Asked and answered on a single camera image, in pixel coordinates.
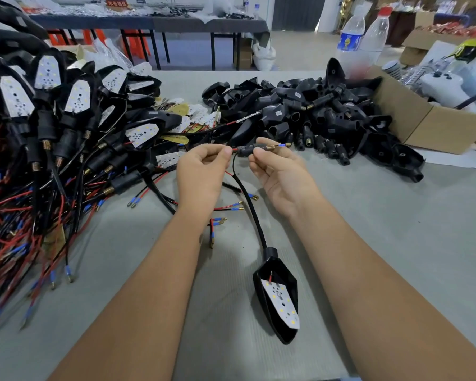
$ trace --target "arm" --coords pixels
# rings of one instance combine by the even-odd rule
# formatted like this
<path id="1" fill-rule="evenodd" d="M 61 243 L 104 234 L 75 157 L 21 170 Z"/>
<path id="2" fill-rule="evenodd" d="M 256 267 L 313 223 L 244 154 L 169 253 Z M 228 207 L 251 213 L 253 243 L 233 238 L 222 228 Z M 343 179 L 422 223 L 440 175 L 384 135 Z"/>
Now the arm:
<path id="1" fill-rule="evenodd" d="M 202 233 L 230 155 L 230 147 L 212 144 L 179 160 L 178 211 L 49 380 L 171 379 Z"/>
<path id="2" fill-rule="evenodd" d="M 304 244 L 362 379 L 476 380 L 476 347 L 356 234 L 299 157 L 276 153 L 256 148 L 250 168 Z"/>

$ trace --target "pile of black plastic parts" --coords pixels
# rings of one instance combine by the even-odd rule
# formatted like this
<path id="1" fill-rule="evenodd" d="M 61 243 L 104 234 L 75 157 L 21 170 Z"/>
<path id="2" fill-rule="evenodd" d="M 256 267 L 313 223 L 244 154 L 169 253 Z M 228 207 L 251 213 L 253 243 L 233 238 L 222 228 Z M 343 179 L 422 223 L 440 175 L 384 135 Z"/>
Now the pile of black plastic parts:
<path id="1" fill-rule="evenodd" d="M 390 115 L 373 102 L 382 78 L 346 80 L 338 60 L 328 62 L 326 77 L 293 79 L 277 86 L 257 78 L 230 87 L 215 83 L 203 91 L 205 104 L 219 108 L 222 123 L 257 115 L 213 134 L 216 142 L 243 146 L 262 136 L 294 143 L 298 151 L 316 148 L 342 165 L 362 153 L 414 182 L 423 179 L 423 157 L 389 131 Z"/>

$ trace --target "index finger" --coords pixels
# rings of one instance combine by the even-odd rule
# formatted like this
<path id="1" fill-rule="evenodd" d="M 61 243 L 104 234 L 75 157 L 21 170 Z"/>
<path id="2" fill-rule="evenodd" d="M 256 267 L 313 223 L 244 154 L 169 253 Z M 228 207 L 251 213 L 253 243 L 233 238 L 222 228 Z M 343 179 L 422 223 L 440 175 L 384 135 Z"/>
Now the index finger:
<path id="1" fill-rule="evenodd" d="M 279 142 L 268 138 L 257 138 L 256 143 L 266 144 L 267 146 L 276 146 L 277 144 L 280 144 Z M 296 160 L 296 155 L 294 155 L 294 153 L 287 147 L 275 147 L 271 152 L 287 159 Z"/>
<path id="2" fill-rule="evenodd" d="M 191 149 L 187 155 L 193 155 L 200 161 L 203 161 L 208 156 L 217 155 L 224 147 L 223 144 L 200 144 Z"/>

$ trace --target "gray tablecloth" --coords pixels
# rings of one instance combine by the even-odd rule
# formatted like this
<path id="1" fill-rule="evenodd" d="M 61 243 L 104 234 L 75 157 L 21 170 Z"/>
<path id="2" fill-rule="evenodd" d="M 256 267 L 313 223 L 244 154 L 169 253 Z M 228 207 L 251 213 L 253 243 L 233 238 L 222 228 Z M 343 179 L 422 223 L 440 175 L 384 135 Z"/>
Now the gray tablecloth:
<path id="1" fill-rule="evenodd" d="M 259 44 L 265 47 L 269 30 L 265 20 L 214 19 L 204 24 L 192 17 L 146 16 L 74 16 L 31 15 L 45 29 L 153 29 L 157 32 L 230 32 L 253 33 Z"/>
<path id="2" fill-rule="evenodd" d="M 321 75 L 160 71 L 156 76 L 163 96 L 200 102 L 202 89 L 216 81 L 233 85 L 258 76 L 276 85 Z M 311 149 L 300 155 L 351 227 L 476 346 L 476 170 L 427 164 L 425 179 L 414 184 L 360 155 L 345 167 Z M 254 204 L 267 243 L 279 249 L 298 280 L 301 328 L 288 346 L 268 328 L 252 283 L 260 263 L 254 224 L 247 211 L 229 212 L 229 220 L 215 229 L 215 248 L 203 243 L 173 379 L 347 376 L 351 360 L 302 244 L 264 198 L 247 162 L 237 160 L 236 167 L 247 190 L 261 196 Z M 170 173 L 158 186 L 177 198 L 175 178 Z M 106 201 L 71 249 L 76 281 L 46 290 L 30 326 L 21 332 L 28 306 L 24 292 L 10 302 L 0 320 L 0 381 L 46 378 L 148 253 L 171 215 L 152 193 L 135 209 L 127 208 L 141 187 Z M 219 204 L 235 201 L 224 188 Z"/>

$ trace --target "person's right hand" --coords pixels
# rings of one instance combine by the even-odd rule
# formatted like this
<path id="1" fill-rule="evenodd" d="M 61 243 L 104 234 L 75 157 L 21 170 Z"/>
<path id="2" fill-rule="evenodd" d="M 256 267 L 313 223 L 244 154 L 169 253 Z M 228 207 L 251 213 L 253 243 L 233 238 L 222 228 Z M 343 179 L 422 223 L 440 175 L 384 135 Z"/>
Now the person's right hand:
<path id="1" fill-rule="evenodd" d="M 278 144 L 267 138 L 257 138 L 256 142 Z M 276 147 L 274 151 L 256 147 L 249 162 L 277 211 L 290 220 L 302 215 L 300 211 L 321 197 L 303 160 L 286 147 Z"/>

